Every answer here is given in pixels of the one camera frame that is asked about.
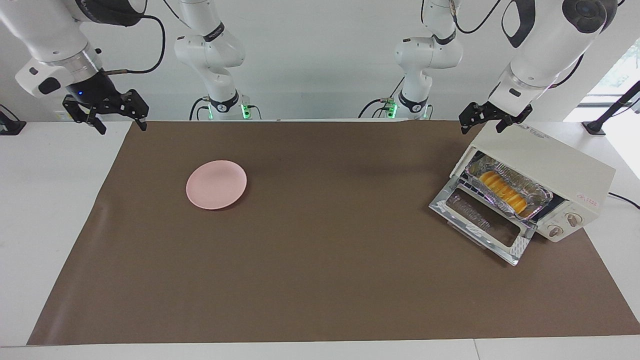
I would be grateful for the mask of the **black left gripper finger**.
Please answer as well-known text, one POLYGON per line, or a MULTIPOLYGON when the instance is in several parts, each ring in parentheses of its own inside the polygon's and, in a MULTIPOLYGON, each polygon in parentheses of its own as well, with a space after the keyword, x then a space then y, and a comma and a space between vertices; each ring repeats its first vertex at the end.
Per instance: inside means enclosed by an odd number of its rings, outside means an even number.
POLYGON ((511 125, 519 125, 523 123, 532 111, 532 105, 527 105, 519 115, 510 115, 507 112, 501 111, 499 116, 500 121, 496 125, 496 131, 498 133, 502 133, 507 127, 511 125))
POLYGON ((462 110, 459 114, 459 124, 463 135, 466 135, 472 127, 487 122, 485 110, 488 104, 488 102, 484 104, 471 102, 462 110))

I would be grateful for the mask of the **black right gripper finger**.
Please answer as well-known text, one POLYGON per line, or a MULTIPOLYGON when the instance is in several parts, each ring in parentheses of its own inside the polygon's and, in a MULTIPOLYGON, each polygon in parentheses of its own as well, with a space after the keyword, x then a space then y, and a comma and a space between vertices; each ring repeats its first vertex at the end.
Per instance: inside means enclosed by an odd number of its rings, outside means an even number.
POLYGON ((142 96, 135 90, 130 89, 125 93, 125 115, 137 123, 142 132, 146 132, 146 118, 149 114, 149 106, 142 96))
POLYGON ((78 102, 73 96, 66 96, 62 100, 62 107, 64 107, 71 120, 75 123, 87 124, 97 130, 101 135, 106 134, 106 126, 98 117, 96 107, 90 107, 89 112, 86 112, 82 109, 82 103, 78 102))

